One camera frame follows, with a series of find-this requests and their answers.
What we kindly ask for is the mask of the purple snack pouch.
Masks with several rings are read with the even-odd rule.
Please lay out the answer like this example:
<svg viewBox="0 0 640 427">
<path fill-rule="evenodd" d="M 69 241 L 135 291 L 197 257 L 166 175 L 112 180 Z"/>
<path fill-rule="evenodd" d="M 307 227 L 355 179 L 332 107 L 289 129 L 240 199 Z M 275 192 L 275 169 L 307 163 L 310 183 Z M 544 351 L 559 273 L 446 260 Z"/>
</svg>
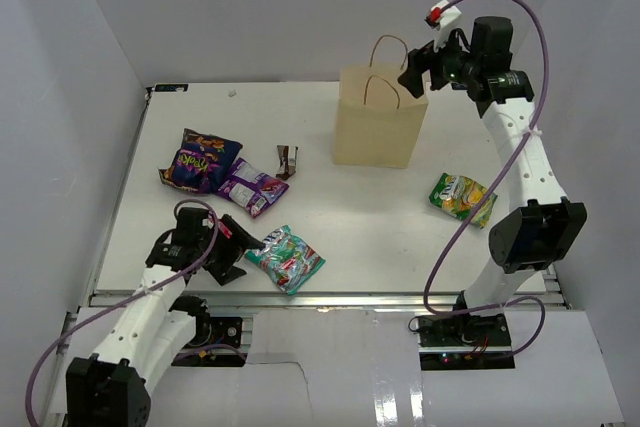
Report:
<svg viewBox="0 0 640 427">
<path fill-rule="evenodd" d="M 245 159 L 238 158 L 216 195 L 240 206 L 252 218 L 258 218 L 288 189 L 286 182 L 254 168 Z"/>
</svg>

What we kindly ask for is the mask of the teal Fox's candy bag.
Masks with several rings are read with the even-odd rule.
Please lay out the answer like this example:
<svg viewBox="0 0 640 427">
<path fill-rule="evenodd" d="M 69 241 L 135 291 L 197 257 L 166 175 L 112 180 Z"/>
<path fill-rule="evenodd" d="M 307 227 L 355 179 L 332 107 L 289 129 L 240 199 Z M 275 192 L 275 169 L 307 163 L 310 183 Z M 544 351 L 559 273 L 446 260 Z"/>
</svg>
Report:
<svg viewBox="0 0 640 427">
<path fill-rule="evenodd" d="M 248 250 L 245 257 L 287 295 L 295 295 L 325 264 L 325 259 L 288 225 L 269 233 L 263 243 L 262 249 Z"/>
</svg>

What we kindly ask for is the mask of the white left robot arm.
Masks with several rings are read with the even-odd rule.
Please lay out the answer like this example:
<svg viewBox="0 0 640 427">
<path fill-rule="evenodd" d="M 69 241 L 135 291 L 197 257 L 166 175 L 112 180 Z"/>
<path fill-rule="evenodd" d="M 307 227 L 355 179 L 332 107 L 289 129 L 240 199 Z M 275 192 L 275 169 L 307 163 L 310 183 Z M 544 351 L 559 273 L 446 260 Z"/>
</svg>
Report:
<svg viewBox="0 0 640 427">
<path fill-rule="evenodd" d="M 213 339 L 206 302 L 184 291 L 200 270 L 221 285 L 243 276 L 236 262 L 265 244 L 200 200 L 178 202 L 173 215 L 176 224 L 155 241 L 134 294 L 114 305 L 119 317 L 112 329 L 67 367 L 70 426 L 144 426 L 152 393 L 176 360 L 240 352 Z"/>
</svg>

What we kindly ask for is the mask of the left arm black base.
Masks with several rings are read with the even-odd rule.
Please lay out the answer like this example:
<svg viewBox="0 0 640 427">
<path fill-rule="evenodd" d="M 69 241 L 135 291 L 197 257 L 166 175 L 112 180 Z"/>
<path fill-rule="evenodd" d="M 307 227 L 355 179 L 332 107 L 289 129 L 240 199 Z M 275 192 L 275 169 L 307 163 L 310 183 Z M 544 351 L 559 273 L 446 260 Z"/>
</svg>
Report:
<svg viewBox="0 0 640 427">
<path fill-rule="evenodd" d="M 243 319 L 241 317 L 213 316 L 204 299 L 181 296 L 171 311 L 187 313 L 195 319 L 196 333 L 174 360 L 180 367 L 243 367 L 241 352 Z"/>
</svg>

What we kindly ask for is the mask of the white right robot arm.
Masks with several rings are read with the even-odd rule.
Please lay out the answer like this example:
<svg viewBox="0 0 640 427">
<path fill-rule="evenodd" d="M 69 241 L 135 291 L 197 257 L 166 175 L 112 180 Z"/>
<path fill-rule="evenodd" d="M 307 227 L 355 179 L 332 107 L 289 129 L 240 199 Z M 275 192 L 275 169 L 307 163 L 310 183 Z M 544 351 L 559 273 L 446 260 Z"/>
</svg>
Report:
<svg viewBox="0 0 640 427">
<path fill-rule="evenodd" d="M 424 73 L 433 90 L 461 85 L 493 139 L 502 163 L 499 179 L 509 192 L 510 212 L 488 234 L 487 265 L 459 295 L 460 314 L 451 321 L 453 337 L 472 346 L 488 332 L 484 317 L 497 315 L 526 280 L 566 256 L 587 213 L 560 186 L 535 128 L 542 101 L 527 74 L 511 67 L 511 21 L 479 17 L 471 38 L 465 38 L 457 19 L 440 11 L 426 22 L 437 36 L 409 52 L 398 82 L 413 96 L 424 91 L 419 84 Z"/>
</svg>

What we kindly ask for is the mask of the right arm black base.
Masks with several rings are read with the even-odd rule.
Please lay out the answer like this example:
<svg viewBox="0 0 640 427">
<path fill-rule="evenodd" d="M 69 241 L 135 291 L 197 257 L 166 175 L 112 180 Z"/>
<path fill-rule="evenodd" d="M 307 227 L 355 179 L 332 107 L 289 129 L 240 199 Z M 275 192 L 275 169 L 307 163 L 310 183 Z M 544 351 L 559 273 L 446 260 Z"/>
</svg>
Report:
<svg viewBox="0 0 640 427">
<path fill-rule="evenodd" d="M 515 368 L 512 340 L 503 314 L 443 319 L 415 316 L 408 322 L 408 329 L 418 336 L 423 372 Z"/>
</svg>

